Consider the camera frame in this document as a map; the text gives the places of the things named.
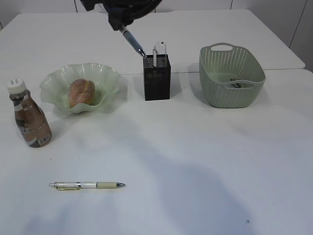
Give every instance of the green glass bowl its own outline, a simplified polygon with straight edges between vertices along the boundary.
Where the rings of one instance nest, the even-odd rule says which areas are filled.
[[[108,100],[106,97],[108,97],[109,94],[118,92],[118,80],[120,76],[121,75],[111,67],[97,63],[67,65],[49,74],[47,78],[41,82],[41,100],[54,104],[61,110],[75,114],[85,111],[94,111]],[[94,99],[90,105],[81,103],[70,108],[67,96],[68,90],[71,83],[80,78],[94,82]]]

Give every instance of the pen grip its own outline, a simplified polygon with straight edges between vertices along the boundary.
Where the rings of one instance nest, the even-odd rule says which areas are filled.
[[[124,38],[132,45],[135,51],[138,51],[141,48],[141,45],[137,42],[137,40],[133,37],[130,31],[125,31],[123,33]]]
[[[116,182],[97,182],[97,188],[116,188]]]

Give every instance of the pen tip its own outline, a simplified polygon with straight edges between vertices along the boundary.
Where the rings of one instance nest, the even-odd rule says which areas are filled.
[[[139,54],[143,57],[143,58],[147,58],[146,53],[144,52],[143,49],[139,49]]]
[[[124,186],[125,186],[125,184],[123,184],[123,183],[116,183],[117,188],[124,187]]]

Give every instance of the basket handle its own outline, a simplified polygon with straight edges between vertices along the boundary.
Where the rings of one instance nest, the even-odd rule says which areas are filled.
[[[228,47],[231,47],[231,50],[233,50],[235,47],[233,44],[229,44],[229,43],[216,43],[216,44],[213,44],[207,48],[212,50],[212,48],[217,47],[217,46],[228,46]]]
[[[227,89],[242,90],[242,89],[251,89],[252,88],[252,87],[242,87],[242,88],[229,87],[229,85],[236,84],[236,83],[241,83],[241,84],[242,83],[246,83],[246,84],[250,84],[250,85],[256,86],[256,85],[262,84],[263,82],[251,82],[251,81],[247,81],[247,80],[236,80],[236,81],[224,82],[224,83],[220,83],[220,84],[225,86],[225,88],[227,88]]]

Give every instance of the bread roll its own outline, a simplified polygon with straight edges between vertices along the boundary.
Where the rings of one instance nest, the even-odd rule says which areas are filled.
[[[94,83],[85,79],[77,79],[74,81],[68,91],[68,102],[70,108],[75,105],[84,103],[90,104],[94,96]]]

